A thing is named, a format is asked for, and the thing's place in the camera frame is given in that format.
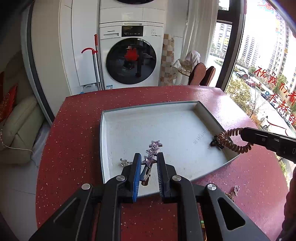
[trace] metal screw head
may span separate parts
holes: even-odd
[[[217,186],[215,184],[213,184],[213,183],[210,183],[210,184],[207,185],[207,188],[209,190],[211,190],[211,191],[214,191],[214,190],[217,189]]]
[[[124,181],[125,178],[126,178],[125,176],[123,176],[123,175],[119,175],[119,176],[116,177],[116,180],[117,180],[117,181]]]
[[[173,177],[172,177],[172,179],[174,180],[174,181],[180,181],[181,180],[181,177],[179,176],[179,175],[174,175]]]
[[[81,188],[82,188],[83,190],[88,190],[88,189],[91,188],[91,185],[88,184],[88,183],[84,183],[84,184],[82,184]]]

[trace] sofa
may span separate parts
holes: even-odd
[[[2,141],[6,146],[32,150],[35,138],[44,121],[44,115],[29,83],[21,51],[16,53],[4,70],[3,96],[18,84],[14,108],[0,122]],[[24,164],[31,160],[31,151],[11,149],[0,140],[0,164]]]

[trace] red mop handle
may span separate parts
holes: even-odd
[[[94,35],[94,45],[98,46],[98,35]]]
[[[91,50],[92,54],[94,55],[97,51],[94,50],[93,48],[85,48],[84,50],[82,50],[81,53],[83,53],[85,50]]]

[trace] floor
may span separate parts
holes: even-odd
[[[33,161],[25,165],[0,166],[0,211],[20,241],[28,241],[37,230],[37,176],[38,167]]]

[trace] washing machine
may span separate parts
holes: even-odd
[[[99,23],[143,21],[165,23],[167,0],[101,0]]]
[[[163,24],[105,23],[99,34],[105,89],[158,86]]]

